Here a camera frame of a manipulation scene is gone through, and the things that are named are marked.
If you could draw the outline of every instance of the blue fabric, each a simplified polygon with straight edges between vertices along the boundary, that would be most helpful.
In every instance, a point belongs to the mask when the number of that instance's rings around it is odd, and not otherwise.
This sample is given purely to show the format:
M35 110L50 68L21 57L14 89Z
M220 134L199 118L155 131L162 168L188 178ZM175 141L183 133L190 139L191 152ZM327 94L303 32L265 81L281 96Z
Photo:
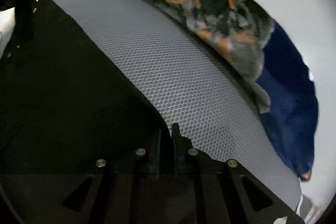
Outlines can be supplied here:
M301 55L276 23L264 48L265 64L257 83L271 98L260 114L266 134L282 161L299 176L311 170L318 102Z

